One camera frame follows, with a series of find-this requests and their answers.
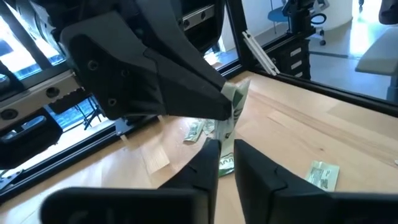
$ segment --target office chair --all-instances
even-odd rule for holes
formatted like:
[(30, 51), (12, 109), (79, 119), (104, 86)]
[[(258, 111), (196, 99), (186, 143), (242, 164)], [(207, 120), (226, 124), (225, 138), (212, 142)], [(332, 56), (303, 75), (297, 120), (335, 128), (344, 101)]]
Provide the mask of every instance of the office chair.
[[(281, 0), (282, 4), (285, 5), (287, 0)], [(325, 9), (327, 9), (330, 6), (328, 0), (316, 0), (313, 3), (313, 7), (310, 11), (311, 13), (311, 23), (313, 25), (322, 25), (326, 22), (326, 15), (324, 13), (322, 13), (322, 11), (324, 11)], [(276, 22), (288, 22), (288, 17), (285, 16), (282, 12), (282, 7), (278, 7), (276, 9), (273, 9), (271, 12), (268, 13), (268, 19), (272, 22), (274, 22), (274, 28), (275, 28), (275, 23)], [(316, 17), (322, 17), (323, 20), (320, 22), (314, 21), (313, 19)], [(317, 33), (315, 34), (316, 37), (318, 37), (320, 39), (319, 44), (321, 46), (326, 45), (326, 41), (325, 41), (325, 31), (323, 30), (322, 26), (317, 26), (316, 27)]]

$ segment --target dollar bill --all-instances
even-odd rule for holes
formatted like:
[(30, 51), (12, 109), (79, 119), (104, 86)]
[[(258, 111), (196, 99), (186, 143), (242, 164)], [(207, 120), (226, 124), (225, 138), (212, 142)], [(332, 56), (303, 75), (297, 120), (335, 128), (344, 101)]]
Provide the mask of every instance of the dollar bill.
[(235, 171), (234, 154), (228, 155), (220, 159), (220, 166), (218, 168), (218, 177), (223, 177)]
[(214, 131), (214, 129), (215, 129), (215, 121), (213, 119), (207, 119), (205, 121), (205, 124), (203, 125), (203, 132), (206, 135), (209, 135)]
[(215, 121), (215, 139), (221, 143), (221, 157), (233, 152), (235, 139), (235, 125), (243, 111), (244, 103), (248, 96), (250, 80), (240, 86), (226, 83), (221, 90), (227, 99), (231, 101), (231, 116), (225, 121)]
[(185, 136), (184, 141), (197, 142), (204, 123), (205, 121), (203, 119), (195, 119), (189, 125), (189, 132)]
[(332, 192), (336, 188), (339, 169), (340, 167), (336, 165), (313, 161), (305, 180), (322, 190)]

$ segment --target black metal frame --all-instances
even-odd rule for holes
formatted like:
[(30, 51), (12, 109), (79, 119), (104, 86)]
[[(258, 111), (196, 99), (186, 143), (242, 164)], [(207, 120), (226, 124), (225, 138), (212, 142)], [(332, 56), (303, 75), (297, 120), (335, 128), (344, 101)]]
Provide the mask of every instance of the black metal frame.
[[(321, 93), (327, 96), (331, 96), (342, 101), (347, 101), (348, 103), (352, 103), (354, 105), (362, 106), (371, 110), (398, 117), (397, 105), (393, 105), (392, 103), (388, 103), (386, 101), (350, 93), (348, 91), (339, 90), (318, 83), (308, 82), (285, 74), (281, 74), (276, 77), (268, 75), (263, 69), (258, 67), (257, 60), (253, 57), (252, 53), (243, 41), (242, 32), (246, 31), (248, 28), (244, 16), (242, 2), (235, 0), (226, 0), (226, 5), (228, 9), (228, 16), (231, 22), (231, 29), (233, 31), (236, 49), (238, 52), (238, 59), (219, 69), (219, 72), (225, 78), (230, 79), (246, 70), (249, 70), (251, 72), (258, 73), (260, 75), (264, 75), (266, 77), (273, 78), (281, 82), (286, 82), (288, 84), (315, 91), (317, 93)], [(295, 42), (297, 39), (306, 38), (306, 35), (308, 34), (285, 34), (284, 36), (279, 37), (278, 39), (264, 45), (263, 49), (267, 53), (272, 53), (284, 44)], [(25, 82), (29, 82), (33, 85), (34, 83), (37, 83), (37, 81), (48, 79), (49, 77), (55, 76), (60, 73), (59, 70), (56, 69), (67, 70), (68, 68), (66, 67), (65, 63), (62, 63), (57, 68), (52, 67), (50, 68), (50, 70), (45, 70), (40, 74), (36, 74), (34, 77), (31, 78), (31, 80)], [(131, 132), (138, 130), (139, 128), (154, 120), (156, 120), (156, 117), (148, 117), (145, 120), (134, 124), (134, 128), (131, 129)], [(102, 148), (104, 148), (105, 146), (112, 144), (113, 142), (118, 140), (119, 137), (116, 133), (115, 127), (110, 126), (89, 137), (88, 139), (74, 145), (73, 147), (68, 148), (52, 156), (51, 158), (37, 164), (36, 166), (25, 170), (16, 177), (16, 182), (13, 186), (9, 187), (6, 190), (0, 191), (0, 204), (33, 187), (34, 185), (44, 181), (45, 179), (48, 179), (49, 177), (60, 172), (61, 170), (64, 170), (72, 166), (73, 164), (76, 164), (77, 162), (87, 158), (88, 156), (102, 150)]]

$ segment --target wooden table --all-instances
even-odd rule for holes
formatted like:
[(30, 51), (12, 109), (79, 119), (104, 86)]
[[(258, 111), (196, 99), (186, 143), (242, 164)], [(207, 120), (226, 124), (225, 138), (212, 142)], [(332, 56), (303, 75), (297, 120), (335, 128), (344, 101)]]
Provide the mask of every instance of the wooden table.
[[(246, 78), (251, 86), (236, 138), (300, 177), (313, 160), (339, 165), (337, 191), (398, 192), (398, 119), (249, 72), (233, 81)], [(191, 121), (168, 117), (129, 136), (129, 147), (108, 146), (5, 203), (0, 222), (39, 223), (41, 201), (65, 187), (157, 188), (200, 150), (204, 134), (196, 144), (182, 143)], [(148, 174), (162, 152), (170, 164)], [(216, 223), (244, 223), (234, 175), (219, 181)]]

